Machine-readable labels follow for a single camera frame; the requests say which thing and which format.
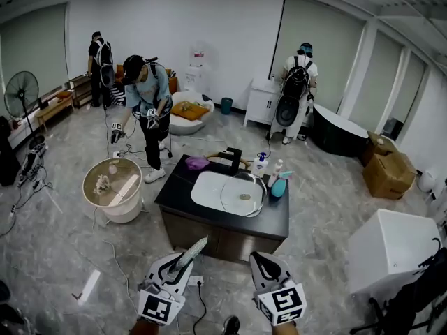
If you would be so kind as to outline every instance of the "purple cloth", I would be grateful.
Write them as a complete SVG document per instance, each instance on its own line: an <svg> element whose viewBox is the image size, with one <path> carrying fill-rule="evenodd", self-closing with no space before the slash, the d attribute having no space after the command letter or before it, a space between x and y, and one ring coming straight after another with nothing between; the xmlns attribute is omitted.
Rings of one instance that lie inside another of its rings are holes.
<svg viewBox="0 0 447 335"><path fill-rule="evenodd" d="M185 160L190 170L202 170L210 162L203 156L190 156Z"/></svg>

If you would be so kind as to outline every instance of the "person in white shirt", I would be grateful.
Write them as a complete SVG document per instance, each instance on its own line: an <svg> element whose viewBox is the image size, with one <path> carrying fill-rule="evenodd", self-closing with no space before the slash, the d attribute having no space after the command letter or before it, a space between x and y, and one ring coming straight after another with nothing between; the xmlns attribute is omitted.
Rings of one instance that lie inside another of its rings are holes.
<svg viewBox="0 0 447 335"><path fill-rule="evenodd" d="M295 65L295 58L297 57L298 66L306 67L308 63L312 60L313 57L313 49L310 43L303 43L298 50L298 56L290 56L287 58L286 63L284 64L284 68L281 74L281 78L284 80L288 75L289 71L292 68L298 67ZM309 74L309 88L316 87L316 78L318 76L318 68L315 63L312 62L310 66L307 68L307 73ZM272 122L272 127L270 129L271 133L281 132L283 129L286 129L286 136L284 137L282 143L284 145L290 144L292 140L296 139L298 133L300 132L301 125L304 121L306 110L307 110L307 95L309 94L309 88L307 88L300 98L300 106L298 109L298 113L296 114L294 122L284 128L279 125L277 122L277 118L275 118Z"/></svg>

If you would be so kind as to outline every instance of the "man in black shirt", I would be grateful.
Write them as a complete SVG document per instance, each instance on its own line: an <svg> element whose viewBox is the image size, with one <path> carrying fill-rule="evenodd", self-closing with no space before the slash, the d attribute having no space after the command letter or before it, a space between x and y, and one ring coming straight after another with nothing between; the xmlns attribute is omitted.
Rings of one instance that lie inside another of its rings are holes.
<svg viewBox="0 0 447 335"><path fill-rule="evenodd" d="M101 82L101 74L100 69L101 66L98 65L96 61L98 59L98 51L100 47L104 44L104 39L101 37L101 32L97 31L91 36L91 44L89 48L89 62L87 66L87 75L91 78L91 97L93 98L91 105L93 107L99 107L99 94L100 92L103 94L103 103L104 106L108 107L110 105L110 92L109 89L106 88ZM109 43L106 43L108 48L104 47L102 50L102 60L108 60L108 56L104 56L104 54L110 55L111 46Z"/></svg>

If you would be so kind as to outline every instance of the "blue bottle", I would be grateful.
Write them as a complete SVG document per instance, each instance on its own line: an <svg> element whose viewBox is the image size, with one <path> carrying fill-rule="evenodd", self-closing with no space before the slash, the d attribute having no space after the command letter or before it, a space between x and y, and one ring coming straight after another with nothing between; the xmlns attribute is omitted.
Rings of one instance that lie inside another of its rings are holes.
<svg viewBox="0 0 447 335"><path fill-rule="evenodd" d="M285 171L278 175L278 180L273 184L271 193L276 198L282 197L286 190L286 180L291 177L294 171Z"/></svg>

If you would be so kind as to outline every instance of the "faucet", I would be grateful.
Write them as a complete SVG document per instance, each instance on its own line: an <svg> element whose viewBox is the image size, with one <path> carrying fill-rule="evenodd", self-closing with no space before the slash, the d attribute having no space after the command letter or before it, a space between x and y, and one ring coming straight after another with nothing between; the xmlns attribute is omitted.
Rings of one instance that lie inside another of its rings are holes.
<svg viewBox="0 0 447 335"><path fill-rule="evenodd" d="M231 163L231 167L230 167L230 173L232 175L236 175L237 171L239 170L239 163L240 163L240 158L242 156L242 150L230 148L230 147L226 148L226 150L233 154L230 154L227 151L219 152L219 158L231 160L232 163Z"/></svg>

